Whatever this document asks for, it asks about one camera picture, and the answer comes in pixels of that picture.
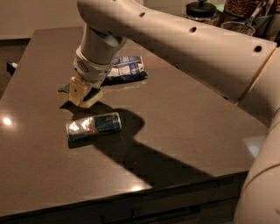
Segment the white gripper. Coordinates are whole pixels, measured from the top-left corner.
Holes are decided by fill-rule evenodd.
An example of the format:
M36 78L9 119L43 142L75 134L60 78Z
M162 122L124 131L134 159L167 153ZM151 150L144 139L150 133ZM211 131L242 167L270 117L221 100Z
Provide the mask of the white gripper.
M73 60L73 66L81 78L72 77L70 80L70 102L76 106L93 106L103 97L103 92L90 82L99 82L106 78L116 53L125 42L126 38L86 26Z

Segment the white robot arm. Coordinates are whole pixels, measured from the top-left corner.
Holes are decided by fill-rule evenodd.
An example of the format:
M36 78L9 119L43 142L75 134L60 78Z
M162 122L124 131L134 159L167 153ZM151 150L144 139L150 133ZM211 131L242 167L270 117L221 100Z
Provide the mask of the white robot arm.
M268 126L269 133L241 191L234 224L280 224L280 50L276 43L202 24L136 0L77 0L86 29L76 51L78 77L70 100L86 97L109 74L131 39L228 98Z

